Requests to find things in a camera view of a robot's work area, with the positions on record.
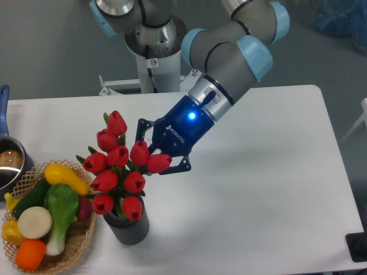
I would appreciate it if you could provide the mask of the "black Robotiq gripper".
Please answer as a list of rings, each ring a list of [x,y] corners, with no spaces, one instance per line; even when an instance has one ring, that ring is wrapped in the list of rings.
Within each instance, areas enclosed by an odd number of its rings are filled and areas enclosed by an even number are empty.
[[[208,94],[200,104],[184,96],[164,117],[156,121],[140,118],[137,123],[135,141],[146,141],[149,151],[161,150],[172,158],[183,156],[180,163],[159,172],[169,175],[188,172],[192,169],[189,155],[192,147],[214,126],[214,121],[204,111],[214,94]]]

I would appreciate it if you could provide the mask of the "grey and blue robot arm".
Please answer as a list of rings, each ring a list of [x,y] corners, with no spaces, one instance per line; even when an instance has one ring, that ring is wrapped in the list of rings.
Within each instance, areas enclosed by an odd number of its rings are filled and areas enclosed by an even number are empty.
[[[185,60],[201,73],[188,93],[162,118],[140,119],[129,160],[131,171],[173,174],[189,171],[193,146],[270,70],[268,45],[290,27],[277,2],[224,1],[230,23],[212,32],[187,30],[171,13],[170,1],[91,1],[109,35],[123,33],[135,55],[143,93],[176,92]]]

